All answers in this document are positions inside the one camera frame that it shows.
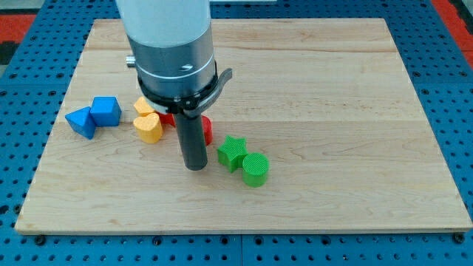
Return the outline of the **red block under arm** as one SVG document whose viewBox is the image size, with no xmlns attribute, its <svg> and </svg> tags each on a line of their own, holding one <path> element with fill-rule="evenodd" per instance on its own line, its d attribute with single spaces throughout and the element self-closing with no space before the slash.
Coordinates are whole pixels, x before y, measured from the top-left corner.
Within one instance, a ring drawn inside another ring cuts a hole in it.
<svg viewBox="0 0 473 266">
<path fill-rule="evenodd" d="M 160 117 L 160 122 L 164 125 L 170 125 L 172 127 L 175 127 L 175 122 L 174 122 L 174 116 L 173 114 L 163 114 L 159 113 L 158 114 Z"/>
</svg>

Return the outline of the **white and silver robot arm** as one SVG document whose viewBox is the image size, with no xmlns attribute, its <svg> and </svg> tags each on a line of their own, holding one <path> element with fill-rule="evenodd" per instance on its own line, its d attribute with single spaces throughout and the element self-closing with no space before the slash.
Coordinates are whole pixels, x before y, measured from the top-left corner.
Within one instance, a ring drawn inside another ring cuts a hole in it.
<svg viewBox="0 0 473 266">
<path fill-rule="evenodd" d="M 117 0 L 142 90 L 187 98 L 216 75 L 208 0 Z"/>
</svg>

